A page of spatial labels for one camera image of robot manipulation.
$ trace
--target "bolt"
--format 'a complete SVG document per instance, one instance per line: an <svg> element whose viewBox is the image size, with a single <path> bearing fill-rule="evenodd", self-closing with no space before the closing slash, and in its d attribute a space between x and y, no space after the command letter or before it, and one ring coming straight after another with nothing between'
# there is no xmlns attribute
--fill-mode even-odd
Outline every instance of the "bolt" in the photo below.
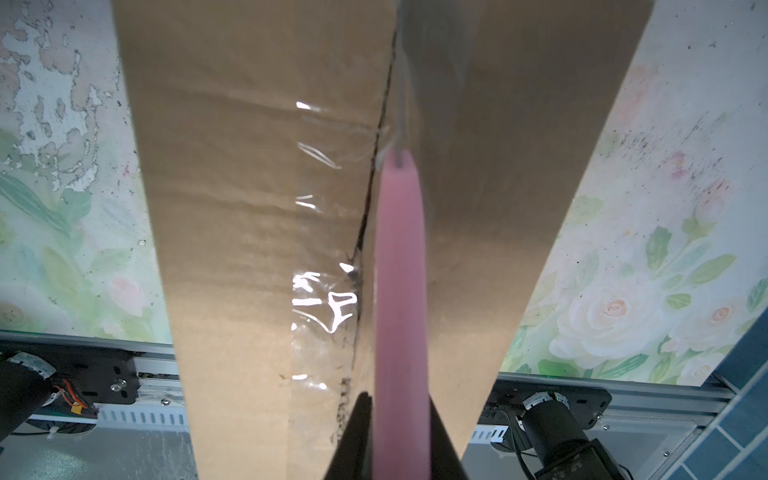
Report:
<svg viewBox="0 0 768 480"><path fill-rule="evenodd" d="M113 392L120 392L122 389L125 388L127 384L128 382L126 382L125 380L117 379L114 381L112 385L109 386L109 389Z"/></svg>

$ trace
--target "brown cardboard surface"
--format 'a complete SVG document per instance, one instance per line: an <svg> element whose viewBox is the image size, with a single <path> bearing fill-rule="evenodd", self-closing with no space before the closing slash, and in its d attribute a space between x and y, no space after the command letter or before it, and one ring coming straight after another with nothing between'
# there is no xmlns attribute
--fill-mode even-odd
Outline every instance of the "brown cardboard surface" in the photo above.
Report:
<svg viewBox="0 0 768 480"><path fill-rule="evenodd" d="M456 44L406 42L411 145L430 218L430 389L462 451L647 4L425 5L409 27L419 38L448 25L436 18L461 24L457 12L476 12L479 26ZM324 294L355 287L338 262L363 212L394 9L351 0L114 8L200 477L321 478L347 389L369 385L372 266L359 331L348 321L333 336L291 311L290 281L317 272ZM458 70L456 48L466 58ZM429 81L446 75L458 78L447 94ZM440 102L454 105L451 121ZM307 194L314 209L295 201ZM291 379L304 372L307 382Z"/></svg>

